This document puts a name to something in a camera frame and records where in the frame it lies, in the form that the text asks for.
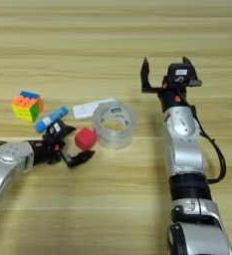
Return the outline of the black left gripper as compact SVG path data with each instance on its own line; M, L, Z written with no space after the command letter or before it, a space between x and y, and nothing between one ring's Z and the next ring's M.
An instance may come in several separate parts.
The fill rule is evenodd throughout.
M63 121L60 121L60 127L61 135L44 134L40 140L29 140L29 144L33 149L34 166L44 162L54 164L63 160L67 167L74 167L88 161L95 154L93 150L86 150L70 157L64 150L66 145L65 136L74 132L76 128L66 125Z

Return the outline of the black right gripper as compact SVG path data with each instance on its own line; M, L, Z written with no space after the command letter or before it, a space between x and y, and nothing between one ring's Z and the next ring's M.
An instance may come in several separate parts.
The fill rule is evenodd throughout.
M191 61L183 56L182 62L187 64L190 69L188 87L200 87L202 81L198 79L196 70L192 65ZM160 88L154 88L148 81L149 64L147 58L143 59L140 78L141 78L141 91L148 94L157 94L161 102L162 111L165 113L168 109L173 107L186 107L187 103L183 100L186 96L185 88L173 87L169 84L168 78L162 80Z

